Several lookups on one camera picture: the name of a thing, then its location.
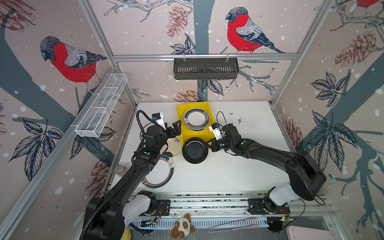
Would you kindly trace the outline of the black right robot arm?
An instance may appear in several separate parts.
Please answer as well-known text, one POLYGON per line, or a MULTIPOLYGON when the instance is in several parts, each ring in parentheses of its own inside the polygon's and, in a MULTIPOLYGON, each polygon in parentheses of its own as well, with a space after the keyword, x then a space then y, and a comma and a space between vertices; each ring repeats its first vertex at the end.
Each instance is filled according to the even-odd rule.
POLYGON ((294 200, 315 201, 327 178, 315 160, 304 151, 287 152, 262 145, 254 140, 242 138, 233 124, 219 122, 209 127, 214 138, 207 141, 213 152, 224 151, 235 158, 261 161, 288 174, 289 181, 268 190, 266 195, 250 204, 251 214, 275 214, 288 212, 288 202, 294 200))

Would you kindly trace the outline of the black round plate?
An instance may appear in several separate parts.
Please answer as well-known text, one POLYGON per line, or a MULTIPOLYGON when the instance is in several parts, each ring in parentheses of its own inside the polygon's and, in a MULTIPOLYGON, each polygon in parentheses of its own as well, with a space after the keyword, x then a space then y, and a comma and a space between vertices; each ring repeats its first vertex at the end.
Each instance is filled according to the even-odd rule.
POLYGON ((202 163, 207 158, 208 152, 208 144, 197 137, 188 139, 182 148, 184 159, 191 164, 202 163))

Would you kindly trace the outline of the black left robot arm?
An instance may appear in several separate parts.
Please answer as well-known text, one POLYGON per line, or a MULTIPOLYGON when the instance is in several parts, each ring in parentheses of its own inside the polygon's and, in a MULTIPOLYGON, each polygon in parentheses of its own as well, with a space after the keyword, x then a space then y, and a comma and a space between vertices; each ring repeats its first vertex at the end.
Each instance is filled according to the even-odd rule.
POLYGON ((140 214, 149 208, 135 207, 125 210, 131 203, 129 198, 139 183, 148 175, 158 163, 162 153, 161 149, 168 139, 181 134, 181 121, 176 121, 171 127, 156 122, 158 114, 149 117, 144 111, 138 110, 140 115, 152 123, 147 130, 140 125, 141 141, 131 158, 131 167, 124 176, 101 198, 93 198, 86 207, 81 240, 119 240, 126 227, 140 214))

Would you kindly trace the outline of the white plate red Chinese characters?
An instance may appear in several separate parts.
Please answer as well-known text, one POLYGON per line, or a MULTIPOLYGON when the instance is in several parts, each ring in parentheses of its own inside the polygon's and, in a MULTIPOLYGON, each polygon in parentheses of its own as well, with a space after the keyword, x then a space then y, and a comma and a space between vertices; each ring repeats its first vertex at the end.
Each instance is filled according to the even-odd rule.
POLYGON ((140 140, 143 139, 143 136, 147 132, 147 129, 153 125, 154 125, 153 123, 147 123, 146 125, 143 126, 143 131, 140 132, 140 140))

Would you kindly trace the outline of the white plate green rim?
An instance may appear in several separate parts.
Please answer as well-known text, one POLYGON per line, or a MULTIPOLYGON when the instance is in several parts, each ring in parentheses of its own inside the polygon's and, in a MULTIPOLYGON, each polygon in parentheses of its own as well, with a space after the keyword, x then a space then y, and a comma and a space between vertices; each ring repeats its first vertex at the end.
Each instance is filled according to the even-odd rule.
POLYGON ((199 108, 190 109, 183 115, 185 126, 195 132, 205 130, 209 126, 210 120, 208 112, 199 108))
POLYGON ((161 188, 171 180, 173 174, 174 163, 172 159, 161 155, 152 171, 142 180, 142 184, 151 189, 161 188))

